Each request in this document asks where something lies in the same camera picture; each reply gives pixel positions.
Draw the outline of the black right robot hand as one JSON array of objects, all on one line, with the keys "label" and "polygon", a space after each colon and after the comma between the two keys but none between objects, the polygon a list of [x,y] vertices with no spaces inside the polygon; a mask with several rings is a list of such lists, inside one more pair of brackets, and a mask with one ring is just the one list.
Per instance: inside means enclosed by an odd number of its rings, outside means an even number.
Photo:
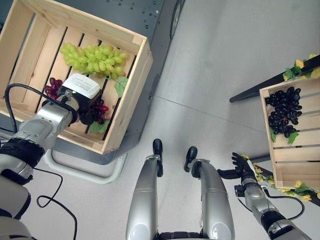
[{"label": "black right robot hand", "polygon": [[226,180],[241,178],[242,181],[245,179],[256,179],[255,172],[251,169],[247,160],[235,152],[232,153],[231,159],[235,168],[229,170],[218,169],[217,172],[221,178]]}]

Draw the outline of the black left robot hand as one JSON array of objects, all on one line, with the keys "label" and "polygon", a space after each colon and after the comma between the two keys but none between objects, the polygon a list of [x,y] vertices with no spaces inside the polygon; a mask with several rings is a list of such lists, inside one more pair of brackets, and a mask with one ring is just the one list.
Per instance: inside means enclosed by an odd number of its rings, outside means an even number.
[{"label": "black left robot hand", "polygon": [[69,76],[58,90],[58,100],[67,97],[66,105],[72,107],[84,125],[95,121],[93,109],[102,100],[100,85],[91,78],[80,73]]}]

